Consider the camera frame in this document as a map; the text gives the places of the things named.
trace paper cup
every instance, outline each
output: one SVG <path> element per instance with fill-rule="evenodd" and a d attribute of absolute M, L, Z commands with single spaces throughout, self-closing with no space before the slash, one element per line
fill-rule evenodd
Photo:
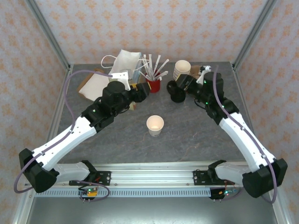
<path fill-rule="evenodd" d="M 158 136 L 164 126 L 164 121 L 160 116 L 153 115 L 148 118 L 146 121 L 146 126 L 149 129 L 151 136 Z"/>
<path fill-rule="evenodd" d="M 180 74 L 190 74 L 191 65 L 185 60 L 179 60 L 176 62 L 173 72 L 174 80 L 177 80 Z"/>

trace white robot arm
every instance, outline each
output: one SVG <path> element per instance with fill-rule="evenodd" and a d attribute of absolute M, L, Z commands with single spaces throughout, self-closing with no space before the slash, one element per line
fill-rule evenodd
<path fill-rule="evenodd" d="M 185 90 L 187 93 L 193 95 L 198 102 L 203 102 L 206 105 L 205 110 L 208 116 L 231 137 L 248 163 L 248 168 L 245 169 L 226 161 L 218 161 L 211 164 L 208 170 L 211 180 L 229 180 L 243 184 L 251 196 L 259 197 L 273 189 L 272 176 L 269 171 L 268 163 L 265 160 L 265 158 L 267 158 L 275 170 L 277 185 L 279 186 L 282 183 L 287 169 L 286 162 L 283 159 L 277 160 L 274 155 L 258 141 L 245 124 L 236 106 L 223 96 L 223 80 L 220 76 L 217 78 L 217 92 L 221 98 L 222 107 L 225 107 L 230 113 L 230 116 L 249 130 L 263 153 L 259 151 L 256 144 L 254 144 L 243 129 L 221 112 L 219 106 L 215 103 L 211 89 L 211 84 L 213 83 L 212 74 L 209 71 L 205 71 L 203 75 L 204 77 L 202 77 L 200 82 L 191 76 L 180 75 L 176 81 L 177 87 Z M 130 86 L 128 87 L 127 82 L 125 82 L 125 86 L 122 83 L 119 84 L 119 82 L 109 83 L 103 90 L 103 97 L 97 99 L 77 118 L 71 134 L 51 150 L 36 158 L 32 166 L 26 169 L 24 175 L 36 192 L 43 192 L 56 182 L 71 180 L 94 181 L 95 176 L 93 172 L 95 169 L 88 161 L 82 161 L 77 164 L 58 164 L 58 162 L 78 144 L 94 136 L 104 127 L 111 124 L 114 117 L 124 109 L 127 109 L 132 101 L 143 101 L 148 96 L 149 91 L 150 89 L 147 84 L 138 84 L 135 89 L 132 89 Z M 19 156 L 21 168 L 23 168 L 31 158 L 42 153 L 49 145 L 58 142 L 70 130 L 71 126 L 60 133 L 56 138 L 33 151 L 24 149 Z"/>
<path fill-rule="evenodd" d="M 149 95 L 148 83 L 130 86 L 127 72 L 112 75 L 118 81 L 110 82 L 104 88 L 103 96 L 82 112 L 72 125 L 73 129 L 72 126 L 68 127 L 57 137 L 33 151 L 24 149 L 20 152 L 22 170 L 31 161 L 23 173 L 37 193 L 46 191 L 56 182 L 94 181 L 97 171 L 90 162 L 81 161 L 76 164 L 58 164 L 58 162 L 78 144 L 111 124 L 114 117 L 129 108 L 131 102 L 142 102 Z"/>

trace brown paper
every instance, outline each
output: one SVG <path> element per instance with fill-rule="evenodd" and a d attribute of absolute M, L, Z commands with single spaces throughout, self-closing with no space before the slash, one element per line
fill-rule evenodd
<path fill-rule="evenodd" d="M 94 71 L 98 71 L 98 72 L 102 72 L 102 73 L 104 73 L 104 71 L 102 70 L 102 69 L 94 69 Z M 80 83 L 80 85 L 78 86 L 78 88 L 77 88 L 77 92 L 78 92 L 78 94 L 81 96 L 81 97 L 83 97 L 83 98 L 85 98 L 85 99 L 87 99 L 83 94 L 81 94 L 81 93 L 79 93 L 79 91 L 82 89 L 82 87 L 88 82 L 88 80 L 92 77 L 94 75 L 94 73 L 89 73 L 88 74 L 88 76 Z"/>
<path fill-rule="evenodd" d="M 199 70 L 200 70 L 200 66 L 199 65 L 191 66 L 190 75 L 193 78 L 198 79 L 199 78 L 199 74 L 198 74 Z"/>

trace white bracket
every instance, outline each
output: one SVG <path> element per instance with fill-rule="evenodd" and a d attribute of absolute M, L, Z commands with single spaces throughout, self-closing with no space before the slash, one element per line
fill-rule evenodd
<path fill-rule="evenodd" d="M 204 77 L 205 77 L 205 74 L 210 72 L 211 71 L 211 66 L 204 66 L 205 70 L 202 71 L 201 73 L 201 76 L 196 80 L 196 83 L 199 83 L 199 84 L 204 84 Z"/>
<path fill-rule="evenodd" d="M 250 172 L 249 167 L 237 166 L 230 162 L 218 165 L 215 171 L 220 179 L 229 180 L 239 185 L 243 185 L 243 174 Z"/>
<path fill-rule="evenodd" d="M 125 88 L 127 91 L 130 91 L 130 85 L 129 85 L 129 74 L 127 71 L 124 72 L 117 72 L 117 73 L 111 73 L 112 78 L 117 79 L 117 81 L 123 83 L 125 85 Z"/>
<path fill-rule="evenodd" d="M 56 164 L 54 169 L 59 172 L 56 183 L 68 182 L 72 180 L 84 180 L 89 175 L 88 167 L 82 163 Z"/>

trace gray countertop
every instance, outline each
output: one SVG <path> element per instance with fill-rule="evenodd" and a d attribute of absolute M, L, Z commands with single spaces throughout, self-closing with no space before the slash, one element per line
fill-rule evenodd
<path fill-rule="evenodd" d="M 224 79 L 225 97 L 232 100 L 240 109 L 245 122 L 248 118 L 242 104 L 235 77 L 229 62 L 191 63 L 192 65 L 219 65 L 218 72 Z M 74 70 L 101 68 L 98 64 L 75 65 Z M 168 63 L 163 70 L 169 74 L 161 82 L 161 90 L 150 94 L 145 101 L 138 103 L 135 111 L 118 115 L 114 123 L 95 136 L 85 140 L 62 160 L 62 163 L 76 163 L 89 160 L 99 163 L 132 162 L 175 162 L 244 160 L 241 152 L 230 137 L 208 117 L 206 112 L 194 104 L 191 96 L 183 103 L 171 101 L 166 89 L 172 80 L 174 63 Z M 77 75 L 70 81 L 68 100 L 76 115 L 92 102 L 80 97 L 76 88 L 87 74 Z M 146 120 L 151 115 L 164 119 L 164 128 L 158 137 L 150 136 Z M 66 107 L 63 109 L 58 133 L 71 124 L 71 116 Z"/>

